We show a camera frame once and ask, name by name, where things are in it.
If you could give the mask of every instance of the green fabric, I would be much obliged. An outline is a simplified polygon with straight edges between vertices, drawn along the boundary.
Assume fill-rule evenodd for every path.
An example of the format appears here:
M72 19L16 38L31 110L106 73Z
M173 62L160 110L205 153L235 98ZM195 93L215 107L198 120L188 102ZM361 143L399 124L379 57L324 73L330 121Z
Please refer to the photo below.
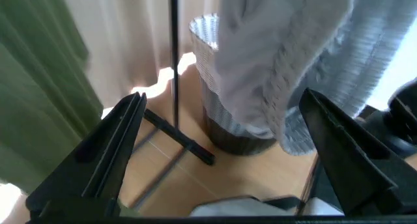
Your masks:
M100 121L64 0L0 0L0 179L32 192Z

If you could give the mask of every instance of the floor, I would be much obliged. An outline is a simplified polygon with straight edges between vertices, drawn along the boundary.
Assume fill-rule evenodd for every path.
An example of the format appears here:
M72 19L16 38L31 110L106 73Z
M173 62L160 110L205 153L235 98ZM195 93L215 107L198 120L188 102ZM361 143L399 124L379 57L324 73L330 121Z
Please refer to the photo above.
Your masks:
M315 155L290 156L273 147L264 154L239 157L215 148L202 130L203 112L199 78L190 66L180 79L180 129L188 137L216 155L214 166L205 165L187 153L139 213L144 216L187 216L200 203L238 195L259 199L302 193ZM148 100L148 108L172 122L171 91ZM153 129L146 120L137 141ZM131 207L142 191L182 148L163 132L158 132L130 158L120 200Z

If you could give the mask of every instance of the black pole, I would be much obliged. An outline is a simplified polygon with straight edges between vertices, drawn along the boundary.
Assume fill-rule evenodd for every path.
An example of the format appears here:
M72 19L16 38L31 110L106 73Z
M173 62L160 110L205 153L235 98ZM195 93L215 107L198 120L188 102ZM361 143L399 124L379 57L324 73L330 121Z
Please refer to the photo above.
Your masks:
M178 79L178 0L170 0L170 15L171 15L171 61L172 69L174 70L174 82L171 83L171 93L173 95L173 115L174 128L179 131L179 79Z

